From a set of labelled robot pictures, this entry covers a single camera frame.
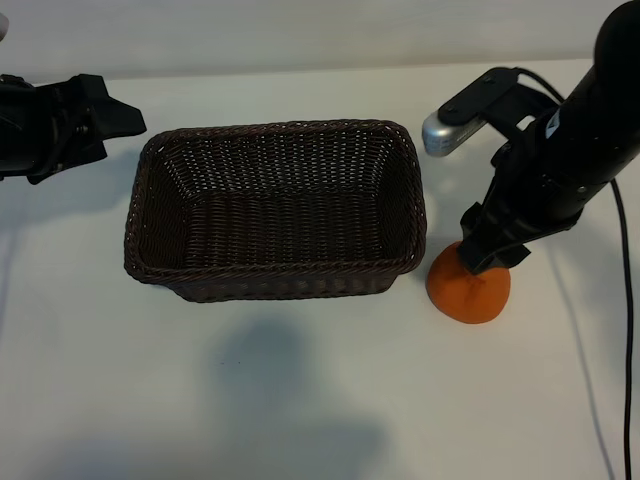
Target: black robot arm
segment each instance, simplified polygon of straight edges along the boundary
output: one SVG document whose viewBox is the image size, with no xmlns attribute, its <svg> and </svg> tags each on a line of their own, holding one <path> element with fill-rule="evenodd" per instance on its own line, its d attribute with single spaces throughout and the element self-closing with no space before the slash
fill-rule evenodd
<svg viewBox="0 0 640 480">
<path fill-rule="evenodd" d="M 0 14 L 0 40 L 8 25 Z M 35 185 L 102 160 L 104 140 L 145 131 L 140 111 L 111 98 L 102 77 L 78 75 L 34 87 L 0 75 L 0 180 L 26 176 Z"/>
<path fill-rule="evenodd" d="M 429 117 L 427 151 L 447 155 L 485 123 L 508 142 L 482 204 L 463 215 L 458 255 L 473 274 L 518 265 L 523 244 L 572 228 L 585 204 L 640 152 L 640 0 L 603 25 L 594 66 L 562 104 L 495 68 Z M 535 118 L 524 131 L 518 123 Z"/>
</svg>

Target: white wall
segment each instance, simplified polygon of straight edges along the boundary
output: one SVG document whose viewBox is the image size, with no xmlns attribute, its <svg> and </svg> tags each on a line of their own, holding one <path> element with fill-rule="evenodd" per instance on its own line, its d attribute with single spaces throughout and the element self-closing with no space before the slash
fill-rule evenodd
<svg viewBox="0 0 640 480">
<path fill-rule="evenodd" d="M 3 0 L 30 79 L 587 57 L 620 0 Z"/>
</svg>

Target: white table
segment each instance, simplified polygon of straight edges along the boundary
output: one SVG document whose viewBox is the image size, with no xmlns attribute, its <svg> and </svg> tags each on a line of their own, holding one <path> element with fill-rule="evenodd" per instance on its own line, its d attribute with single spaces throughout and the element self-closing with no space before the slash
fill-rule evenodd
<svg viewBox="0 0 640 480">
<path fill-rule="evenodd" d="M 523 64 L 564 93 L 589 65 Z M 146 135 L 37 187 L 0 184 L 0 478 L 622 478 L 626 310 L 608 189 L 571 232 L 530 245 L 496 321 L 459 324 L 425 293 L 503 139 L 485 128 L 433 159 L 421 124 L 490 66 L 109 82 Z M 375 296 L 211 305 L 126 275 L 130 188 L 152 134 L 332 118 L 411 132 L 429 221 L 417 271 Z M 620 183 L 637 298 L 639 180 L 636 161 Z"/>
</svg>

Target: black cable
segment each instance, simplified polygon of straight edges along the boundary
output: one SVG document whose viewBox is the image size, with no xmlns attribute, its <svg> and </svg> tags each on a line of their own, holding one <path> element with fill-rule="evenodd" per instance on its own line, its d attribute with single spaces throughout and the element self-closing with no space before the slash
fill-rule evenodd
<svg viewBox="0 0 640 480">
<path fill-rule="evenodd" d="M 534 79 L 547 92 L 549 92 L 551 94 L 551 96 L 558 101 L 558 103 L 563 103 L 564 102 L 564 97 L 560 94 L 560 92 L 558 92 L 555 88 L 553 88 L 553 86 L 549 82 L 547 82 L 544 78 L 542 78 L 536 72 L 532 72 L 531 70 L 527 70 L 526 68 L 521 68 L 521 67 L 516 67 L 513 70 L 518 72 L 518 73 L 520 73 L 520 74 L 522 74 L 522 75 L 526 75 L 527 77 L 530 77 L 530 78 Z"/>
<path fill-rule="evenodd" d="M 558 103 L 564 102 L 564 97 L 555 88 L 551 86 L 544 78 L 526 68 L 514 68 L 514 70 L 522 75 L 531 77 L 538 82 Z M 620 236 L 622 237 L 622 264 L 624 269 L 624 288 L 627 299 L 627 350 L 625 354 L 625 393 L 624 393 L 624 475 L 626 480 L 631 479 L 631 442 L 629 433 L 631 430 L 631 390 L 633 386 L 633 288 L 631 283 L 631 255 L 629 254 L 629 231 L 627 228 L 627 216 L 624 213 L 624 202 L 620 193 L 618 182 L 614 178 L 611 181 L 613 196 L 618 207 L 618 216 L 620 217 Z"/>
</svg>

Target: white surface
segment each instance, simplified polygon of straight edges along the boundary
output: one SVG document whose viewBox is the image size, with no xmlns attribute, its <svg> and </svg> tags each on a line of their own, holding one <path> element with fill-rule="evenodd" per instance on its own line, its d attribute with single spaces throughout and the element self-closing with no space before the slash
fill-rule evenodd
<svg viewBox="0 0 640 480">
<path fill-rule="evenodd" d="M 226 73 L 587 58 L 622 0 L 4 0 L 2 71 Z"/>
<path fill-rule="evenodd" d="M 589 63 L 524 66 L 568 93 Z M 0 478 L 602 480 L 597 432 L 622 478 L 625 304 L 608 190 L 574 230 L 531 245 L 495 322 L 458 324 L 425 293 L 502 139 L 485 128 L 429 159 L 422 120 L 488 68 L 110 82 L 149 134 L 37 187 L 0 184 Z M 414 136 L 429 219 L 416 272 L 376 296 L 213 305 L 127 277 L 129 192 L 152 133 L 341 117 Z M 639 178 L 636 161 L 620 179 L 636 287 Z"/>
</svg>

